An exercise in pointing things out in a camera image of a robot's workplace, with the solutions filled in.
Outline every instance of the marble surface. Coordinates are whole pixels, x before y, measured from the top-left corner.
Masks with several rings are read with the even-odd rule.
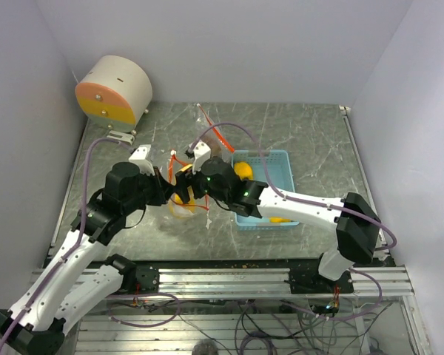
[[[296,192],[322,197],[342,197],[358,192],[366,198],[360,168],[354,155],[346,124],[334,105],[310,104],[203,104],[213,121],[243,124],[261,138],[264,149],[285,149],[289,153]],[[167,176],[171,149],[184,157],[194,140],[194,104],[151,103],[149,114],[138,127],[134,146],[151,143],[157,155],[154,164]],[[254,149],[242,131],[223,128],[236,149]],[[90,123],[78,157],[70,194],[58,236],[59,247],[76,216],[81,198],[82,168],[87,147],[107,131]],[[104,185],[106,173],[114,163],[126,160],[128,152],[108,143],[94,150],[90,167],[88,195]],[[174,218],[167,206],[149,207],[143,221],[121,231],[107,250],[98,256],[119,253],[133,260],[216,260],[318,257],[335,236],[319,228],[300,224],[290,230],[238,231],[231,212],[220,210],[213,202],[209,212],[201,210],[186,220]],[[136,223],[141,212],[130,216],[127,225]]]

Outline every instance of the gray wall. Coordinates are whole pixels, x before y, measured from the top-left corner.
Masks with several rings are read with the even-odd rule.
[[[117,54],[155,99],[351,106],[411,0],[37,0],[77,78]]]
[[[444,354],[444,0],[415,0],[352,109],[393,250]]]
[[[0,308],[46,255],[84,118],[32,0],[0,1]]]

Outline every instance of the blue plastic tray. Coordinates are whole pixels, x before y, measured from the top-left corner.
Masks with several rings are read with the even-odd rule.
[[[295,192],[295,183],[289,165],[288,152],[274,149],[264,152],[268,173],[273,184],[282,190]],[[266,182],[265,172],[258,151],[236,150],[232,155],[232,166],[239,161],[245,161],[252,167],[253,178]],[[288,229],[297,226],[299,222],[270,223],[269,218],[242,217],[235,215],[235,222],[241,231],[254,231],[263,229]]]

